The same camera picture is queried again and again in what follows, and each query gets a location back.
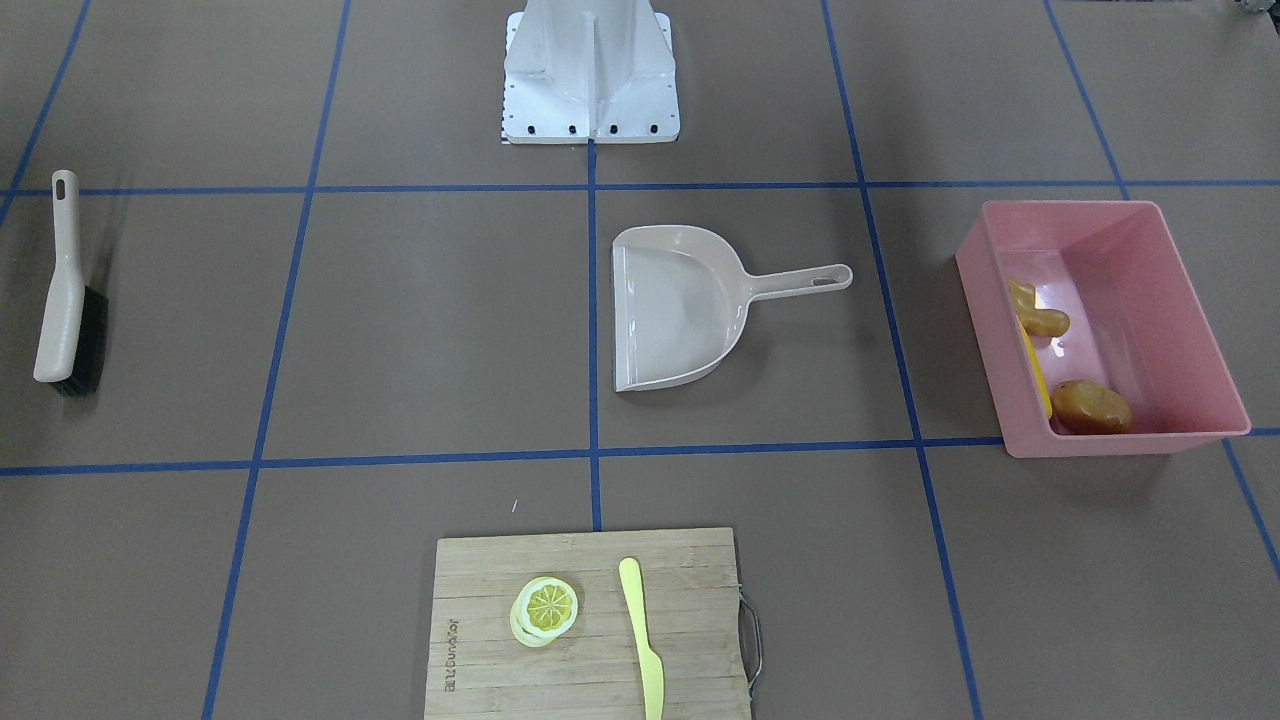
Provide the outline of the beige hand brush black bristles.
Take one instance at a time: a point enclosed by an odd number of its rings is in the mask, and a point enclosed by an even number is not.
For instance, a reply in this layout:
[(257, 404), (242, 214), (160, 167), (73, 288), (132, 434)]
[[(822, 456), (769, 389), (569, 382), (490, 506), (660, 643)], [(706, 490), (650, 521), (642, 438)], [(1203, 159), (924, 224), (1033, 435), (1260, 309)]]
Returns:
[(90, 286), (81, 240), (79, 178), (51, 177), (54, 266), (35, 356), (33, 378), (65, 397), (99, 387), (106, 348), (108, 297)]

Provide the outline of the pink plastic bin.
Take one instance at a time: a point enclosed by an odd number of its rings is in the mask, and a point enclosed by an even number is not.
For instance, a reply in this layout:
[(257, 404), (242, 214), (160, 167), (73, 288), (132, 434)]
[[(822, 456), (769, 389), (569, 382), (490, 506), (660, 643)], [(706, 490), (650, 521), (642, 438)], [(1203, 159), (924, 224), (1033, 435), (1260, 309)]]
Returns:
[[(1148, 201), (989, 201), (955, 261), (1006, 451), (1014, 457), (1176, 454), (1252, 423), (1160, 208)], [(1029, 336), (1007, 281), (1066, 313)], [(1134, 430), (1076, 436), (1050, 392), (1088, 379), (1124, 396)]]

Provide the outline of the yellow toy knife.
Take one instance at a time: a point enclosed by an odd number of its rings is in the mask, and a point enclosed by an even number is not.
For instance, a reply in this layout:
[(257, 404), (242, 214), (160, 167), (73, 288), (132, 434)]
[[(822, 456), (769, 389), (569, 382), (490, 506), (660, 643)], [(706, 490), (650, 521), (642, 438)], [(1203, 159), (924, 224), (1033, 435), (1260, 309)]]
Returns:
[(635, 557), (625, 557), (620, 560), (618, 574), (640, 667), (644, 715), (645, 719), (663, 719), (666, 669), (650, 644), (643, 570)]

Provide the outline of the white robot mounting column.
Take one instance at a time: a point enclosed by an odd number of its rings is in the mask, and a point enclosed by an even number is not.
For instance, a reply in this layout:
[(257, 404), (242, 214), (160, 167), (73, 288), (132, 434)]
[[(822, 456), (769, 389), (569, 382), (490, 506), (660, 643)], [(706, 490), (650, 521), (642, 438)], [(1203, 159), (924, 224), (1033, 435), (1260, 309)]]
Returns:
[(681, 135), (672, 24), (649, 1), (529, 1), (504, 35), (500, 137), (669, 143)]

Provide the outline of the wooden cutting board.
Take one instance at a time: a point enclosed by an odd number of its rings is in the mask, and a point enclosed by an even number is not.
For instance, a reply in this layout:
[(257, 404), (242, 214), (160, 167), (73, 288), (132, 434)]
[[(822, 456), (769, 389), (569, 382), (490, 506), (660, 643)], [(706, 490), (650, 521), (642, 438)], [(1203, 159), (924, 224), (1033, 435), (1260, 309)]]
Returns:
[[(664, 667), (663, 717), (749, 719), (737, 547), (727, 527), (439, 541), (424, 716), (644, 717), (625, 559), (641, 573), (648, 641)], [(573, 588), (579, 615), (534, 648), (515, 638), (509, 612), (543, 577)]]

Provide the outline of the yellow toy lemon slice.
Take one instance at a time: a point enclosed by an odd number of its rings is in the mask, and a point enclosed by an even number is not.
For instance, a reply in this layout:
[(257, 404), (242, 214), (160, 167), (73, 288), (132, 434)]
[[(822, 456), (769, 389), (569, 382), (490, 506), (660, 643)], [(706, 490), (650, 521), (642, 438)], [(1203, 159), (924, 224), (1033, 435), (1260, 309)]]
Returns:
[(509, 606), (513, 638), (529, 648), (552, 644), (568, 632), (579, 615), (576, 589), (556, 577), (535, 577)]

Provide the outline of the beige plastic dustpan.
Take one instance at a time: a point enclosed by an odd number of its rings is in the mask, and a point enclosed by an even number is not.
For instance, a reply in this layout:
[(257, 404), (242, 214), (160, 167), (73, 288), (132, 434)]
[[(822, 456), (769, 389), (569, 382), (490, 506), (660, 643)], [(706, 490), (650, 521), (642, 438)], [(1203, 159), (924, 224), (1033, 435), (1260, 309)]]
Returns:
[(846, 290), (845, 264), (756, 275), (695, 225), (627, 228), (611, 245), (614, 392), (684, 386), (731, 354), (756, 301)]

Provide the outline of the orange toy potato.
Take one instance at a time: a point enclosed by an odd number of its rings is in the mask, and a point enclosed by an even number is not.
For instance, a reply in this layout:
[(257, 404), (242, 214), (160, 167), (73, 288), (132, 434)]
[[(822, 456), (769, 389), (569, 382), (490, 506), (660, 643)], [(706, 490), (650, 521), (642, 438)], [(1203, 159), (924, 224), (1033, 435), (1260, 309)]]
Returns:
[(1134, 430), (1135, 419), (1128, 400), (1094, 380), (1059, 383), (1050, 392), (1053, 418), (1076, 436), (1115, 436)]

